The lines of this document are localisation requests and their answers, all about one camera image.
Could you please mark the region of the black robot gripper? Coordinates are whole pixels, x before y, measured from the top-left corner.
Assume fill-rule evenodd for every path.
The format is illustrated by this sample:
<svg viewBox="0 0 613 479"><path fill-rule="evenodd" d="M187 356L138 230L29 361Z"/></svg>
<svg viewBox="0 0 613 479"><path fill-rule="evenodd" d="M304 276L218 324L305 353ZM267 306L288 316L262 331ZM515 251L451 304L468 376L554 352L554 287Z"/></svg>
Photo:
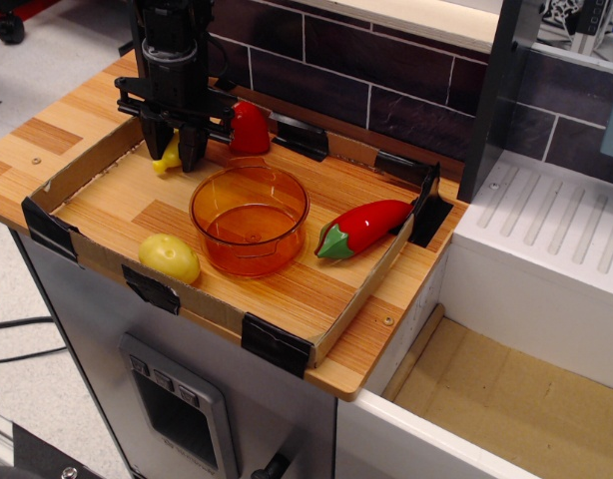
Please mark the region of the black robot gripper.
<svg viewBox="0 0 613 479"><path fill-rule="evenodd" d="M153 160L160 160L179 131L179 158L185 173L205 155L208 139L229 143L235 99L209 86L208 68L196 42L181 52L141 44L144 74L120 77L118 110L139 119Z"/></svg>

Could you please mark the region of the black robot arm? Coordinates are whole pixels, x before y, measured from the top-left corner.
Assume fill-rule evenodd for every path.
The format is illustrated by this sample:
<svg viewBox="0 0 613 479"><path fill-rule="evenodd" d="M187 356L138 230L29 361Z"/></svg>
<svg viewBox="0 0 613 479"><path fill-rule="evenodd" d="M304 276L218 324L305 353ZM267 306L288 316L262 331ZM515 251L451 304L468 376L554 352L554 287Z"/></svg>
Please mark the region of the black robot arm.
<svg viewBox="0 0 613 479"><path fill-rule="evenodd" d="M139 76L115 80L118 110L140 121L148 151L163 157L178 134L183 171L205 156L208 141L231 139L237 99L209 85L212 1L132 1Z"/></svg>

